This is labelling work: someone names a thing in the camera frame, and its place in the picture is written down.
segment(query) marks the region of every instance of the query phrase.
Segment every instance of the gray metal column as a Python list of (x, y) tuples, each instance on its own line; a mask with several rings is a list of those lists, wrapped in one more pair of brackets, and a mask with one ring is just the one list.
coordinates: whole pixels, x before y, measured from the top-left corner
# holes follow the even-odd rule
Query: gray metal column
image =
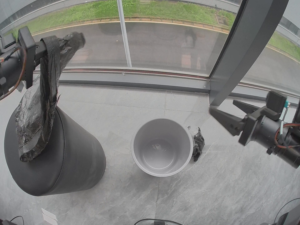
[(122, 30), (122, 36), (123, 36), (123, 42), (124, 42), (124, 48), (125, 48), (125, 55), (126, 55), (126, 60), (127, 60), (127, 66), (129, 68), (131, 68), (132, 65), (131, 65), (131, 58), (130, 58), (128, 40), (127, 40), (127, 32), (126, 32), (126, 26), (125, 26), (125, 19), (124, 19), (124, 13), (123, 13), (122, 0), (117, 0), (117, 4), (118, 4), (118, 11), (119, 11), (119, 17), (120, 17), (120, 23), (121, 23), (121, 30)]
[(211, 73), (209, 103), (220, 105), (258, 58), (289, 0), (243, 0)]

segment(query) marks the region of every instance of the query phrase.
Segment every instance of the black plastic bag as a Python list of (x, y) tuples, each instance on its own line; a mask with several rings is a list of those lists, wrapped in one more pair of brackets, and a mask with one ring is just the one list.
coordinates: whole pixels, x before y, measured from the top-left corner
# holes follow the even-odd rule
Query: black plastic bag
[(42, 38), (47, 55), (40, 61), (40, 75), (22, 97), (16, 111), (19, 156), (22, 162), (36, 158), (46, 147), (59, 96), (59, 77), (75, 52), (84, 47), (82, 33), (73, 32), (63, 39)]

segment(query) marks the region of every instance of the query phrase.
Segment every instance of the curb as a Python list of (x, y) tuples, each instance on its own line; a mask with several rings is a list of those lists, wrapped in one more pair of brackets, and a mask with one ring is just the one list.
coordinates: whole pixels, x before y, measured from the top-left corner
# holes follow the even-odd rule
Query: curb
[[(159, 17), (124, 17), (125, 21), (132, 21), (132, 22), (151, 22), (151, 23), (172, 23), (174, 25), (184, 25), (184, 26), (191, 26), (191, 27), (196, 27), (196, 28), (203, 28), (207, 30), (212, 30), (212, 31), (217, 31), (225, 34), (229, 34), (229, 29), (224, 28), (222, 26), (215, 26), (215, 25), (210, 25), (206, 23), (200, 23), (200, 22), (193, 22), (189, 20), (174, 20), (174, 19), (163, 19)], [(81, 25), (89, 25), (89, 24), (99, 24), (99, 23), (114, 23), (118, 22), (119, 17), (111, 17), (111, 18), (102, 18), (102, 19), (94, 19), (94, 20), (80, 20), (76, 22), (70, 22), (66, 24), (62, 24), (60, 26), (54, 26), (54, 27), (49, 27), (47, 29), (39, 30), (34, 33), (32, 33), (32, 36), (39, 35), (45, 32), (51, 32), (63, 28), (69, 28), (69, 27), (75, 27), (75, 26), (81, 26)], [(296, 58), (291, 57), (288, 53), (284, 52), (283, 50), (279, 49), (278, 47), (272, 46), (270, 44), (266, 45), (267, 48), (272, 49), (273, 51), (276, 51), (293, 61), (297, 62), (300, 64), (300, 61), (298, 61)]]

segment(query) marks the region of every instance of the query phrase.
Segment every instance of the manhole cover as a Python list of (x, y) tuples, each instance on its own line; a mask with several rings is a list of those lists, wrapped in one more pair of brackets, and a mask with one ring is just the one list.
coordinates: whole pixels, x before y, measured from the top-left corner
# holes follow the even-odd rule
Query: manhole cover
[(219, 14), (215, 14), (215, 15), (216, 15), (218, 24), (228, 26), (228, 20), (226, 17), (219, 15)]

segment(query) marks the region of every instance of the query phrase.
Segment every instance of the yellow curb line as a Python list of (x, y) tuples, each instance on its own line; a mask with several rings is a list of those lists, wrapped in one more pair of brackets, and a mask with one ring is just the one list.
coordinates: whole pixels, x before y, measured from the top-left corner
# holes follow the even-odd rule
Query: yellow curb line
[[(78, 26), (84, 26), (84, 25), (91, 25), (91, 24), (100, 24), (100, 23), (119, 23), (120, 21), (99, 21), (99, 22), (88, 22), (88, 23), (81, 23), (81, 24), (73, 24), (73, 25), (69, 25), (69, 26), (64, 26), (64, 27), (60, 27), (60, 28), (53, 28), (53, 29), (50, 29), (50, 30), (47, 30), (47, 31), (43, 31), (43, 32), (39, 32), (39, 33), (35, 33), (35, 34), (32, 34), (32, 36), (36, 36), (36, 35), (40, 35), (42, 33), (46, 33), (46, 32), (52, 32), (52, 31), (56, 31), (56, 30), (60, 30), (60, 29), (64, 29), (64, 28), (72, 28), (72, 27), (78, 27)], [(220, 32), (220, 33), (224, 33), (224, 34), (229, 34), (228, 32), (224, 32), (224, 31), (219, 31), (219, 30), (216, 30), (216, 29), (212, 29), (212, 28), (205, 28), (205, 27), (200, 27), (200, 26), (196, 26), (196, 25), (190, 25), (190, 24), (183, 24), (183, 23), (176, 23), (176, 22), (160, 22), (160, 21), (136, 21), (136, 20), (127, 20), (125, 21), (126, 23), (127, 22), (130, 22), (130, 23), (162, 23), (162, 24), (174, 24), (174, 25), (181, 25), (181, 26), (188, 26), (188, 27), (193, 27), (193, 28), (201, 28), (201, 29), (205, 29), (205, 30), (210, 30), (210, 31), (215, 31), (215, 32)], [(292, 59), (293, 61), (297, 62), (297, 63), (300, 63), (299, 61), (297, 61), (295, 58), (273, 48), (273, 47), (270, 47), (268, 45), (266, 45), (267, 48), (269, 49), (272, 49), (290, 59)]]

